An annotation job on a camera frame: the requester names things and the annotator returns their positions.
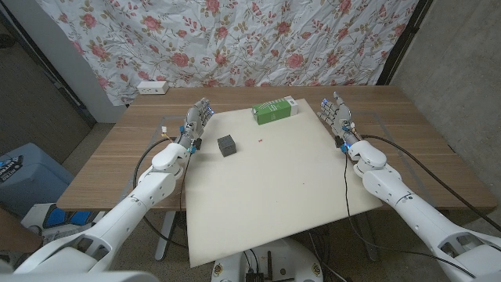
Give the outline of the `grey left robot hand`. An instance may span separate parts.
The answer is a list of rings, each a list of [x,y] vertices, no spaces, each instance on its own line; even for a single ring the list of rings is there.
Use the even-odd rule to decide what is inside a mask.
[[[202,98],[191,106],[185,116],[180,135],[175,142],[189,149],[204,133],[204,128],[213,116],[210,101]]]

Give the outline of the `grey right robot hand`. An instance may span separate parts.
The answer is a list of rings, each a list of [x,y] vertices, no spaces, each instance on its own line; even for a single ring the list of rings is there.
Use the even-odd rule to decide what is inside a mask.
[[[333,92],[332,100],[322,100],[317,116],[332,130],[338,148],[349,148],[360,140],[351,120],[351,111],[337,92]]]

